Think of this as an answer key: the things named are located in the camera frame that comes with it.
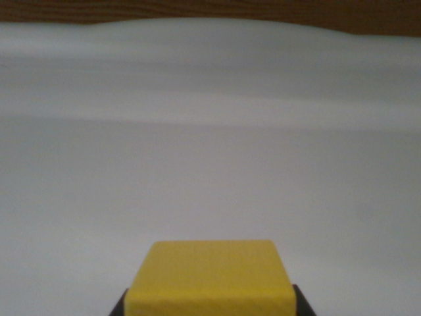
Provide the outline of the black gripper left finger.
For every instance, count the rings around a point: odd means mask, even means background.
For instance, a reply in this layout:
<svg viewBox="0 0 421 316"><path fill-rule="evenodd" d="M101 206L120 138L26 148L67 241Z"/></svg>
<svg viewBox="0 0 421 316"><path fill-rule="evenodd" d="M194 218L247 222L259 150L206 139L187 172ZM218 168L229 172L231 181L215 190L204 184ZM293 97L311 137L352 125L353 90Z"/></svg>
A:
<svg viewBox="0 0 421 316"><path fill-rule="evenodd" d="M128 292L128 288L123 292L122 296L117 301L112 311L109 313L109 316L125 316L124 300L125 300L127 292Z"/></svg>

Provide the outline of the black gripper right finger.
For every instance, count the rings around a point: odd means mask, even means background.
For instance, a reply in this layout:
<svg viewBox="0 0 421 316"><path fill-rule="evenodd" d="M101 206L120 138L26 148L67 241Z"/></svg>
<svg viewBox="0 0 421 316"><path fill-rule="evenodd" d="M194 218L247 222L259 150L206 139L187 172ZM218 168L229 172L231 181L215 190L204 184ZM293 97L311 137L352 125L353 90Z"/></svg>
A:
<svg viewBox="0 0 421 316"><path fill-rule="evenodd" d="M311 307L300 288L294 284L293 289L296 295L296 316L316 316L314 309Z"/></svg>

